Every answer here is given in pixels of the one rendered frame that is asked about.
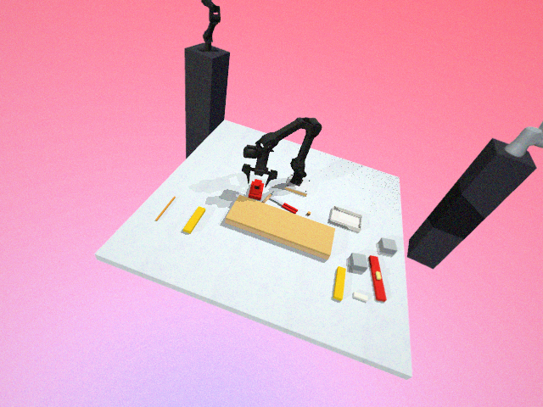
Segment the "yellow flat bar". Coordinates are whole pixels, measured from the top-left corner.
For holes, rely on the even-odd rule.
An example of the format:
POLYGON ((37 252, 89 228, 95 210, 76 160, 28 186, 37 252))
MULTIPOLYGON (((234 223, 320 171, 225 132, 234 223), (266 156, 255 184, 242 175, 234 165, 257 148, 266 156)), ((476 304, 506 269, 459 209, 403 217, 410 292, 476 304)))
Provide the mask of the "yellow flat bar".
POLYGON ((345 272, 346 272, 345 268, 338 266, 337 274, 336 274, 336 280, 335 280, 335 286, 334 286, 333 298, 335 298, 335 299, 337 299, 339 301, 343 300, 345 272))
POLYGON ((205 208, 199 207, 196 209, 196 211, 193 213, 192 217, 188 221, 188 223, 184 226, 183 231, 191 234, 194 227, 198 224, 200 218, 205 212, 205 208))

